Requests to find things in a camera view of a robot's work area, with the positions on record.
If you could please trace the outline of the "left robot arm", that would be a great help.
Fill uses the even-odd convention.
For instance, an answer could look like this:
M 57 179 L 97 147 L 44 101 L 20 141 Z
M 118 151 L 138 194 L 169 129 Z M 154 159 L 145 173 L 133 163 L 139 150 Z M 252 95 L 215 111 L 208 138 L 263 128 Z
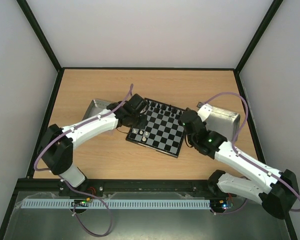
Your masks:
M 53 124 L 41 139 L 38 159 L 44 161 L 53 175 L 78 188 L 87 177 L 73 162 L 74 150 L 86 141 L 122 126 L 144 129 L 147 107 L 147 101 L 134 94 L 129 100 L 108 104 L 96 115 L 78 123 L 64 127 Z

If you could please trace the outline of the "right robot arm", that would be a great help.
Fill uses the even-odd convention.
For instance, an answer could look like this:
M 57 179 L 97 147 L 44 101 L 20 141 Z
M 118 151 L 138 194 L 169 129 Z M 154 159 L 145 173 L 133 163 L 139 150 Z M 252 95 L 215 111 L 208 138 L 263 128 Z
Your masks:
M 208 179 L 208 191 L 235 194 L 260 204 L 271 216 L 283 220 L 293 211 L 300 192 L 297 177 L 289 169 L 280 171 L 242 152 L 220 133 L 206 128 L 211 113 L 209 104 L 198 111 L 187 108 L 180 116 L 190 144 L 200 154 L 224 163 L 245 178 L 234 177 L 222 170 L 215 171 Z

